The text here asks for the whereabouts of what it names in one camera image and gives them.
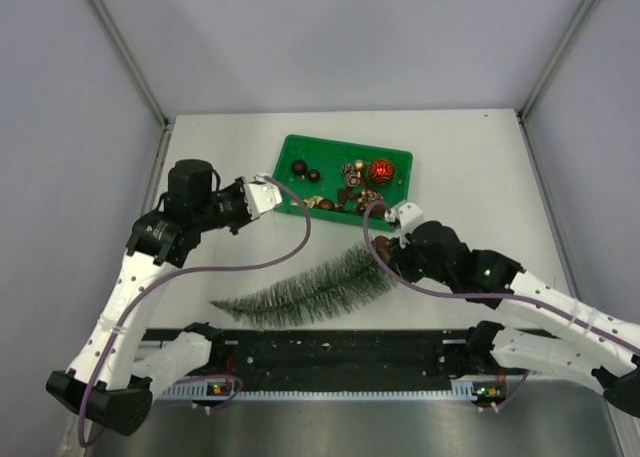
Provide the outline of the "small green christmas tree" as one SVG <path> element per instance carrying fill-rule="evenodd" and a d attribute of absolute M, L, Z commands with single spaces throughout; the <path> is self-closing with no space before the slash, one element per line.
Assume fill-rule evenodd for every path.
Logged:
<path fill-rule="evenodd" d="M 284 329 L 350 314 L 389 293 L 398 283 L 365 244 L 270 286 L 210 304 L 255 329 Z"/>

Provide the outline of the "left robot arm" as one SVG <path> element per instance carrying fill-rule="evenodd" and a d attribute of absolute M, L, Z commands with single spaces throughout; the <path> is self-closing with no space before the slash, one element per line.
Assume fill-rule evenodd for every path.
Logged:
<path fill-rule="evenodd" d="M 277 188 L 256 177 L 235 179 L 220 188 L 206 161 L 177 162 L 156 206 L 132 227 L 111 295 L 69 366 L 54 371 L 47 392 L 81 424 L 91 421 L 124 436 L 136 432 L 152 404 L 190 372 L 216 373 L 226 364 L 225 347 L 206 324 L 185 327 L 168 346 L 135 359 L 163 295 L 162 285 L 183 268 L 203 233 L 232 234 L 280 203 Z"/>

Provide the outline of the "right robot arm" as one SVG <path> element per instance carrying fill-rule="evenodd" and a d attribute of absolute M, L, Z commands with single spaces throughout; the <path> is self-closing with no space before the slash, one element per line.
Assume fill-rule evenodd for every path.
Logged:
<path fill-rule="evenodd" d="M 491 250 L 471 250 L 437 221 L 401 227 L 389 242 L 389 268 L 417 290 L 423 279 L 445 297 L 483 304 L 547 332 L 528 335 L 494 322 L 477 324 L 466 341 L 476 371 L 496 366 L 533 370 L 575 382 L 631 416 L 639 414 L 639 326 L 565 295 Z"/>

